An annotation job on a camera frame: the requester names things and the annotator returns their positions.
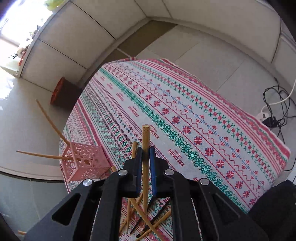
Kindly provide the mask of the light wooden chopstick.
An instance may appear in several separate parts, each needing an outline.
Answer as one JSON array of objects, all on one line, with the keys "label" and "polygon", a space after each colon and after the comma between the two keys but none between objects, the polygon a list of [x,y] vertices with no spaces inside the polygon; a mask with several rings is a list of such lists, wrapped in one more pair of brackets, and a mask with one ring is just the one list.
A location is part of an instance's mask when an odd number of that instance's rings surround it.
[{"label": "light wooden chopstick", "polygon": [[142,126],[142,180],[143,180],[143,212],[147,218],[148,192],[149,192],[149,144],[150,126]]}]

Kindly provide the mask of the pink perforated utensil holder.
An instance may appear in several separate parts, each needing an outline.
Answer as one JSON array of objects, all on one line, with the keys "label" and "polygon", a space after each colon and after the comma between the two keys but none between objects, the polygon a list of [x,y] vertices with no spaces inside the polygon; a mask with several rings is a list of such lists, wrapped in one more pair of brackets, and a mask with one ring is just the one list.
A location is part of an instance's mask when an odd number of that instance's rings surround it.
[{"label": "pink perforated utensil holder", "polygon": [[98,179],[111,165],[102,147],[71,142],[63,151],[61,168],[66,183],[84,179]]}]

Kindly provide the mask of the embroidered patterned tablecloth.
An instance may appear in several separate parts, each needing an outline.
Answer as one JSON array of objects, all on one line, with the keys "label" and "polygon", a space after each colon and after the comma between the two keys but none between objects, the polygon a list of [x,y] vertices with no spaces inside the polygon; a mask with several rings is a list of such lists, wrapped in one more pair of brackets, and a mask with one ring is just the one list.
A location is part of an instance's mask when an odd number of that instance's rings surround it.
[{"label": "embroidered patterned tablecloth", "polygon": [[284,171],[290,149],[266,125],[166,59],[104,64],[78,98],[63,129],[98,145],[116,168],[142,142],[170,168],[207,178],[248,212]]}]

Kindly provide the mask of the white power strip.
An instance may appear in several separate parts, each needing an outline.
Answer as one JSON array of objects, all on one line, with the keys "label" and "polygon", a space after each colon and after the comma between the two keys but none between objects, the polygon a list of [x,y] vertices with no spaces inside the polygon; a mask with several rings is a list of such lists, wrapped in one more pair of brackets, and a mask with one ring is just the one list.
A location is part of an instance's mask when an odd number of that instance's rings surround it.
[{"label": "white power strip", "polygon": [[263,122],[264,120],[268,119],[269,117],[270,117],[270,115],[268,112],[261,110],[260,113],[255,118],[258,121]]}]

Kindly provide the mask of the white kitchen cabinets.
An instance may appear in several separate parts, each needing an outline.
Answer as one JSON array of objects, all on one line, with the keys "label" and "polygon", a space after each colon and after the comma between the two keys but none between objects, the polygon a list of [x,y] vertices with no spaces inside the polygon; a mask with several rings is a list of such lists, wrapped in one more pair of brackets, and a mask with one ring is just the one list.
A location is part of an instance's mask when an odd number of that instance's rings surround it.
[{"label": "white kitchen cabinets", "polygon": [[152,20],[219,37],[288,83],[295,80],[295,18],[278,1],[64,1],[36,34],[18,76],[49,91],[61,77],[84,84]]}]

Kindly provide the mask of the wooden chopstick crossing pile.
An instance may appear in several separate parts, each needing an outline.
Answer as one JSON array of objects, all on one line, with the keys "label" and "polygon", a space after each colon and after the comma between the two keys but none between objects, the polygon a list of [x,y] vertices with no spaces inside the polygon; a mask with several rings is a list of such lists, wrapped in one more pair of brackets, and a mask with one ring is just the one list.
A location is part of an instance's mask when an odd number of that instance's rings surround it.
[{"label": "wooden chopstick crossing pile", "polygon": [[137,210],[138,214],[141,216],[141,218],[144,220],[144,222],[149,226],[149,228],[155,233],[158,234],[158,231],[156,228],[151,224],[145,213],[142,211],[142,209],[137,204],[137,201],[134,198],[130,198],[131,203],[133,207]]}]

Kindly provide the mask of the red-rimmed brown trash bin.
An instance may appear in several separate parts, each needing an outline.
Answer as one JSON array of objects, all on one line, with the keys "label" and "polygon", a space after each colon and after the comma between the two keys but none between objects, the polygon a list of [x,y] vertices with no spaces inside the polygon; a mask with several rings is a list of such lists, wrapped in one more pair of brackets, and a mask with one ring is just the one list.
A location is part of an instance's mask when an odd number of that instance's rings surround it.
[{"label": "red-rimmed brown trash bin", "polygon": [[62,77],[53,91],[50,104],[72,110],[82,91],[83,89]]}]

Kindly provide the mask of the olive floor mat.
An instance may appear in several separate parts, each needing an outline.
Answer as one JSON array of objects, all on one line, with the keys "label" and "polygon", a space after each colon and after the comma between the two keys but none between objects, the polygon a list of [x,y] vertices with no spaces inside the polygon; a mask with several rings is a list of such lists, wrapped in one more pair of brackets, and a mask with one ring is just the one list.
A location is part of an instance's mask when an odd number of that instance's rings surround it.
[{"label": "olive floor mat", "polygon": [[123,41],[118,46],[118,49],[129,56],[135,57],[151,43],[175,26],[176,24],[174,23],[149,21]]}]

